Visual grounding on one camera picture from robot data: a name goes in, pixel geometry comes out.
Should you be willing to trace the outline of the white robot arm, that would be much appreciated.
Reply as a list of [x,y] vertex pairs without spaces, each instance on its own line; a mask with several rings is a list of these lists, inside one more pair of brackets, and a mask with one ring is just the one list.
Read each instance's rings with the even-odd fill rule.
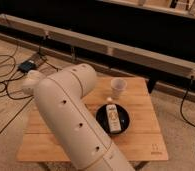
[[22,90],[79,171],[135,171],[82,102],[97,81],[94,68],[79,64],[49,76],[31,70]]

